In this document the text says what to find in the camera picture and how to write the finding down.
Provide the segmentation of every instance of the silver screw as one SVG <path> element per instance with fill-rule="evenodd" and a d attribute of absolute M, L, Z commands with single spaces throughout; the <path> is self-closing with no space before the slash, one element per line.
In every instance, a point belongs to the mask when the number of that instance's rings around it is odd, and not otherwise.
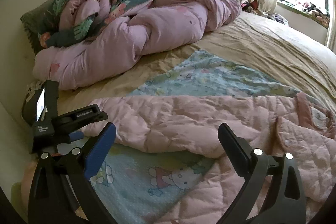
<path fill-rule="evenodd" d="M 285 154 L 286 158 L 288 158 L 289 160 L 291 160 L 293 158 L 293 155 L 291 153 L 286 153 Z"/>
<path fill-rule="evenodd" d="M 256 149 L 253 150 L 253 153 L 255 153 L 256 155 L 260 156 L 260 155 L 263 154 L 263 151 L 261 149 L 259 149 L 259 148 L 256 148 Z"/>
<path fill-rule="evenodd" d="M 81 152 L 81 149 L 78 148 L 78 147 L 74 148 L 74 149 L 71 151 L 71 153 L 72 153 L 73 155 L 78 155 L 80 152 Z"/>
<path fill-rule="evenodd" d="M 47 152 L 44 152 L 42 155 L 41 155 L 41 159 L 46 159 L 48 158 L 49 154 Z"/>

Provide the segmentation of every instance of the window sill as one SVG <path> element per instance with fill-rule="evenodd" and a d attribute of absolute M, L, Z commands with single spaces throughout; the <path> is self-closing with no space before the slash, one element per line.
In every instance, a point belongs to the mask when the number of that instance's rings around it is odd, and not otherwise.
<path fill-rule="evenodd" d="M 282 8 L 285 8 L 286 10 L 289 10 L 289 11 L 295 13 L 295 14 L 303 15 L 303 16 L 305 16 L 305 17 L 307 17 L 307 18 L 310 18 L 311 20 L 313 20 L 313 21 L 319 23 L 321 26 L 325 27 L 325 28 L 328 30 L 328 27 L 324 26 L 324 25 L 321 23 L 321 21 L 317 20 L 315 17 L 311 16 L 310 14 L 307 14 L 307 13 L 305 13 L 305 12 L 303 12 L 303 11 L 299 11 L 299 10 L 295 9 L 294 7 L 292 7 L 292 6 L 290 6 L 290 5 L 287 5 L 287 4 L 285 4 L 285 3 L 282 3 L 282 2 L 277 2 L 277 5 L 279 5 L 279 6 L 282 7 Z"/>

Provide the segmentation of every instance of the beige bed sheet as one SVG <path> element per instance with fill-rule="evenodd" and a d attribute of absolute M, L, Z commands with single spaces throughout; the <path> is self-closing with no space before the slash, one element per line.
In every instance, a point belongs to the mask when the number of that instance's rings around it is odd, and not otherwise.
<path fill-rule="evenodd" d="M 267 18 L 242 12 L 231 24 L 192 44 L 144 56 L 129 71 L 78 90 L 61 91 L 59 114 L 102 97 L 125 96 L 146 80 L 172 69 L 195 50 L 263 71 L 315 97 L 336 113 L 336 55 L 306 35 Z"/>

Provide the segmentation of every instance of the lit screen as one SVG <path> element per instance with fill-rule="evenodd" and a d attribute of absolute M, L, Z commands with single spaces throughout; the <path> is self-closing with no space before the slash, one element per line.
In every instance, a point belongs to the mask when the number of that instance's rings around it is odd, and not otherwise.
<path fill-rule="evenodd" d="M 37 101 L 37 105 L 36 105 L 36 120 L 38 121 L 42 111 L 44 109 L 44 89 L 42 90 L 42 93 L 40 95 L 40 98 Z"/>

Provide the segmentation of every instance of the monstera leaf pattern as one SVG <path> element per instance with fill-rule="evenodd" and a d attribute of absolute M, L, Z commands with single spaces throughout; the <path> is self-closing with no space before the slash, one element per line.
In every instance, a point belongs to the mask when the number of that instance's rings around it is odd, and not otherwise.
<path fill-rule="evenodd" d="M 86 36 L 92 22 L 90 18 L 87 18 L 73 29 L 76 40 L 81 40 Z"/>
<path fill-rule="evenodd" d="M 64 3 L 65 3 L 64 0 L 55 0 L 54 6 L 53 6 L 55 15 L 58 15 L 61 12 Z"/>

